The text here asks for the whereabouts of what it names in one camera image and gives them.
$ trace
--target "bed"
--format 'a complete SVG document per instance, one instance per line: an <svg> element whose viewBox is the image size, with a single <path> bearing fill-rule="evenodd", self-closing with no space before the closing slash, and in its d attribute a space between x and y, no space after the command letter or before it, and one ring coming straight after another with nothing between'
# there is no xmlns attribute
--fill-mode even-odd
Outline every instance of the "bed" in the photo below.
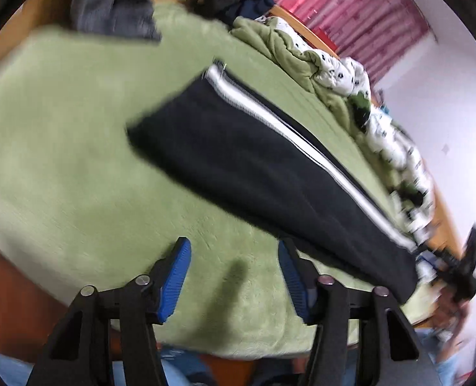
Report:
<svg viewBox="0 0 476 386"><path fill-rule="evenodd" d="M192 266L175 314L157 330L159 341L249 359L308 351L313 330L292 308L276 240L138 160L124 128L220 57L308 127L394 216L388 193L334 117L222 24L201 20L175 0L157 0L159 46L56 26L23 41L37 25L55 23L65 9L57 3L55 14L37 15L54 5L31 1L0 33L0 252L69 303L85 284L120 286L147 270L178 236L187 236ZM274 12L304 27L280 7ZM19 31L16 37L11 28ZM438 244L457 245L441 203L437 218ZM371 288L317 265L350 287ZM431 303L432 293L422 285L404 311L417 323ZM356 334L352 324L350 342Z"/></svg>

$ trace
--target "green fleece blanket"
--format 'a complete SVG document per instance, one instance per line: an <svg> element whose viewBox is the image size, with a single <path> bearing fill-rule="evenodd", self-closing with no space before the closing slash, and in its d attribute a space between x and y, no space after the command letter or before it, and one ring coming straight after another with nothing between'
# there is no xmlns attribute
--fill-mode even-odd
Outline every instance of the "green fleece blanket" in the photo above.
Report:
<svg viewBox="0 0 476 386"><path fill-rule="evenodd" d="M395 219L390 198L330 111L281 68L182 6L157 5L154 15L159 44L49 27L0 65L0 251L70 303L83 285L114 288L147 271L186 236L191 267L158 340L245 358L308 351L314 331L295 315L277 241L136 156L126 124L218 57L313 132ZM404 307L413 322L429 309L426 287Z"/></svg>
<svg viewBox="0 0 476 386"><path fill-rule="evenodd" d="M304 90L316 95L334 115L339 125L354 139L386 189L393 191L401 182L399 172L368 147L364 134L354 123L346 99L314 79L322 60L313 51L301 52L293 44L291 37L282 30L277 30L275 24L276 18L262 24L238 17L234 21L231 34L275 62Z"/></svg>

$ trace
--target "blue jeans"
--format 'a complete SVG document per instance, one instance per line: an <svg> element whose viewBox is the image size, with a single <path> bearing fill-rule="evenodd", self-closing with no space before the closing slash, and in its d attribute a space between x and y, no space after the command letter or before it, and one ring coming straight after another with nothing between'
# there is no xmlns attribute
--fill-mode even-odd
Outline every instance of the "blue jeans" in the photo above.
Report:
<svg viewBox="0 0 476 386"><path fill-rule="evenodd" d="M193 374L204 373L211 377L210 369L193 352L163 347L161 364L168 386L192 386L186 377L191 377ZM33 370L32 364L0 354L0 377L7 386L25 386L31 370ZM121 361L113 362L113 377L115 386L126 386L124 366Z"/></svg>
<svg viewBox="0 0 476 386"><path fill-rule="evenodd" d="M443 386L452 386L457 366L457 356L454 355L446 361L436 363L436 356L440 351L439 340L432 335L431 329L416 329L416 334L420 339L424 349L429 353L431 360L435 363L434 368L438 372L439 379ZM358 361L358 350L352 349L347 353L347 363L343 376L342 386L355 385L355 368ZM291 361L289 359L261 359L256 367L250 386L260 386L263 382L276 376L283 376L292 373Z"/></svg>

